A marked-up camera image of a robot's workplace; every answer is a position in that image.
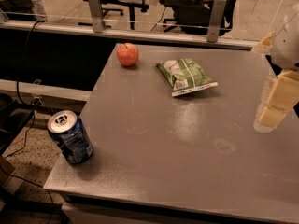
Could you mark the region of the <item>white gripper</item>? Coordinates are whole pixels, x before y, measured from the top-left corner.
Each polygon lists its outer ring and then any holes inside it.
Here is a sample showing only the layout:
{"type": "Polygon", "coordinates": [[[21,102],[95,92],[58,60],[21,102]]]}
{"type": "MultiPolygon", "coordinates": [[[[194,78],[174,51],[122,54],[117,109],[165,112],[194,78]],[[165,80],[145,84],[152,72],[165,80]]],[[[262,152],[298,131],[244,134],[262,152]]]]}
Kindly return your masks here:
{"type": "Polygon", "coordinates": [[[283,70],[268,76],[263,84],[253,128],[270,133],[299,103],[299,4],[294,5],[275,32],[268,33],[251,49],[271,56],[272,63],[283,70]]]}

